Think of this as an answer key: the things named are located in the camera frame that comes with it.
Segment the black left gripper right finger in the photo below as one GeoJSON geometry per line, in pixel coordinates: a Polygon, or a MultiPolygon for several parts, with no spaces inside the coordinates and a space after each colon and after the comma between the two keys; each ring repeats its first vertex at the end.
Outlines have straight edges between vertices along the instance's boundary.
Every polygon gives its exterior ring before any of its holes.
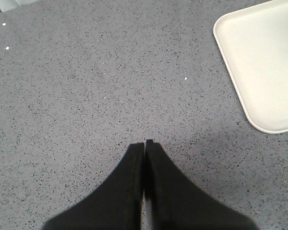
{"type": "Polygon", "coordinates": [[[193,184],[159,143],[145,148],[145,197],[155,230],[255,230],[247,216],[221,204],[193,184]]]}

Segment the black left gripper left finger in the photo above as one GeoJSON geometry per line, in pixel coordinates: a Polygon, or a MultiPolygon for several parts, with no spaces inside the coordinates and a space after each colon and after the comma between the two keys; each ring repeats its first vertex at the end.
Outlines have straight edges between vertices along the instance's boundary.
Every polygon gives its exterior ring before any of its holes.
{"type": "Polygon", "coordinates": [[[144,144],[131,144],[113,172],[88,197],[48,220],[45,230],[139,230],[144,144]]]}

